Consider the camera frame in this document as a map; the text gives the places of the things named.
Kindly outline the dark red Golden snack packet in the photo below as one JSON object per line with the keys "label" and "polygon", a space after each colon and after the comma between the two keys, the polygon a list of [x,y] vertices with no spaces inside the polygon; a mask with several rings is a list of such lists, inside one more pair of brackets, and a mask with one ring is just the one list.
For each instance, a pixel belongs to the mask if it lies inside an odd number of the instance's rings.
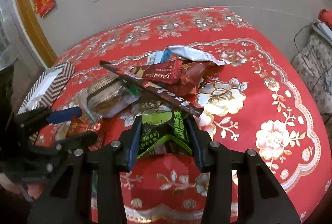
{"label": "dark red Golden snack packet", "polygon": [[173,84],[179,81],[181,70],[182,61],[175,60],[166,63],[134,67],[130,72],[144,80]]}

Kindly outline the golden wooden door frame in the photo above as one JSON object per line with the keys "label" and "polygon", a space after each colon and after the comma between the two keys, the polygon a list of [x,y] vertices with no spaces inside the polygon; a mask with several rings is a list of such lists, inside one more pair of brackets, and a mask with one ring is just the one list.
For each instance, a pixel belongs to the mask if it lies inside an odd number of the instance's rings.
{"label": "golden wooden door frame", "polygon": [[42,28],[38,23],[30,0],[14,1],[19,21],[29,46],[32,48],[33,52],[45,68],[53,66],[58,57],[53,48],[50,46]]}

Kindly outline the floral covered sofa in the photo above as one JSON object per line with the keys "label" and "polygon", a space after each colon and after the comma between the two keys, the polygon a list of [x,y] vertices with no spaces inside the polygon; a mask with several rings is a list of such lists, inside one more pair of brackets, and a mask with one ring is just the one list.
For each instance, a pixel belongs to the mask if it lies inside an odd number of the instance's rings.
{"label": "floral covered sofa", "polygon": [[293,59],[292,66],[322,115],[331,115],[331,29],[323,22],[310,25],[307,45]]}

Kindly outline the long dark chocolate box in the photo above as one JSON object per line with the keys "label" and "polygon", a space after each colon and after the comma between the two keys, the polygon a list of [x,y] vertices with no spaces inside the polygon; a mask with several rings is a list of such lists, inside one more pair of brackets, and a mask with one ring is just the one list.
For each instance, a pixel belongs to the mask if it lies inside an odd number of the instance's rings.
{"label": "long dark chocolate box", "polygon": [[194,104],[188,100],[185,100],[181,96],[171,93],[167,89],[162,88],[153,82],[144,80],[143,78],[131,72],[120,70],[108,61],[101,60],[100,66],[118,75],[122,80],[127,81],[129,84],[133,84],[137,88],[140,88],[143,92],[149,93],[161,101],[170,104],[174,108],[178,108],[195,117],[200,117],[200,115],[203,113],[203,108],[194,106]]}

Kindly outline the white silver snack packet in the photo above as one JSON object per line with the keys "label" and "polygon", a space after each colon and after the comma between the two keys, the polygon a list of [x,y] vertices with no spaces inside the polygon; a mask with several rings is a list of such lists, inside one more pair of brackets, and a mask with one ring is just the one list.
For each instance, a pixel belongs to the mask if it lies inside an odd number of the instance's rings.
{"label": "white silver snack packet", "polygon": [[164,54],[166,53],[175,54],[177,56],[195,62],[211,62],[217,66],[222,66],[226,64],[224,61],[216,59],[212,54],[208,52],[204,52],[202,50],[198,50],[188,46],[182,46],[182,45],[168,46],[164,50]]}

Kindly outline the chevron striped gift box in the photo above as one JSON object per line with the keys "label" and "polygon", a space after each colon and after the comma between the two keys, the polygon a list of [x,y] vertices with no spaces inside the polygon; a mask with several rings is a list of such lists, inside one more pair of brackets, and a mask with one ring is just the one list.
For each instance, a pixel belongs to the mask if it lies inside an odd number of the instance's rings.
{"label": "chevron striped gift box", "polygon": [[40,107],[50,108],[74,72],[75,67],[69,61],[46,69],[28,92],[17,115]]}

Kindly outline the blue white snack packet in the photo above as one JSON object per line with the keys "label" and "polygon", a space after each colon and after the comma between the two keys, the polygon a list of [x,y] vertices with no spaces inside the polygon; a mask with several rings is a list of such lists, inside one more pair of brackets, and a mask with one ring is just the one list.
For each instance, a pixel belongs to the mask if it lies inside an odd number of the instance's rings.
{"label": "blue white snack packet", "polygon": [[166,63],[169,61],[171,54],[169,50],[156,51],[148,56],[146,65]]}

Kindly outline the red floral tablecloth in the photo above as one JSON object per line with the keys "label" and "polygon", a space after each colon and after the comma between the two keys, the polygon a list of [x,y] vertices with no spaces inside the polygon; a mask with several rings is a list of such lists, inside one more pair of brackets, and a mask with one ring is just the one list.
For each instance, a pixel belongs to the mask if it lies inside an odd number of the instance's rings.
{"label": "red floral tablecloth", "polygon": [[[183,96],[203,108],[199,126],[231,150],[253,148],[275,175],[302,223],[331,185],[331,152],[317,106],[288,60],[258,30],[226,7],[193,8],[131,21],[62,52],[74,74],[53,108],[80,105],[80,91],[106,76],[100,60],[141,67],[155,51],[183,45],[225,63]],[[129,223],[199,223],[210,174],[188,155],[139,159],[120,183]]]}

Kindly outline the red cloth on sofa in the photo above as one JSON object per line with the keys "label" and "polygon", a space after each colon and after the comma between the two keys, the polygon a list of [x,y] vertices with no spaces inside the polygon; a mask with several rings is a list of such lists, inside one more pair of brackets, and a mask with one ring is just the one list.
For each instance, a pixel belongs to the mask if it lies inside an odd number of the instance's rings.
{"label": "red cloth on sofa", "polygon": [[322,9],[319,12],[318,19],[325,23],[332,30],[332,11]]}

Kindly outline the glass block door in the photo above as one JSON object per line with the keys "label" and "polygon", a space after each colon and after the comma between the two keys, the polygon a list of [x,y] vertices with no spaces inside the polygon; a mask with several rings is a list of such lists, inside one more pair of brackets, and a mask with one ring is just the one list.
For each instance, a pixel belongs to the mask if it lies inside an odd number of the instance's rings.
{"label": "glass block door", "polygon": [[11,11],[12,0],[1,0],[1,70],[18,59],[18,49],[13,38],[16,25]]}

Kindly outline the clear brown cake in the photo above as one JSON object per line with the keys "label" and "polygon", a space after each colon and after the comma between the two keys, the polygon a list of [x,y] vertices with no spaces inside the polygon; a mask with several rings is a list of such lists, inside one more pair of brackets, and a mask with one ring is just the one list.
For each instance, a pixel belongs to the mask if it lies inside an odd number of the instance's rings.
{"label": "clear brown cake", "polygon": [[92,121],[111,118],[140,98],[140,90],[110,73],[79,92],[79,100]]}

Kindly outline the green snack packet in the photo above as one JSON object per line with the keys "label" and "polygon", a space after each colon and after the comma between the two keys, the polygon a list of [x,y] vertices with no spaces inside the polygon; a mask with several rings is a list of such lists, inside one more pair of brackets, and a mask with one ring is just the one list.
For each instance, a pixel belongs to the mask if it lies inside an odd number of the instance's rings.
{"label": "green snack packet", "polygon": [[191,155],[186,117],[187,114],[180,110],[142,115],[138,159],[170,153]]}

